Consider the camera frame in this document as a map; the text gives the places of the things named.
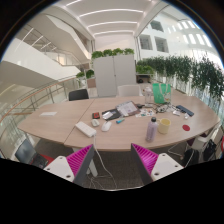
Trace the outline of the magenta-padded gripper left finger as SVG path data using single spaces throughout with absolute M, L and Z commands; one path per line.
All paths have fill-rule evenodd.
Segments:
M 44 170 L 81 186 L 94 156 L 94 146 L 88 145 L 67 157 L 58 156 Z

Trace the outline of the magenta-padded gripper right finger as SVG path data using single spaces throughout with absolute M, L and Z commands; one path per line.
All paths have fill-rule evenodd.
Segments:
M 134 143 L 131 144 L 131 153 L 144 185 L 182 169 L 182 166 L 166 153 L 157 154 Z

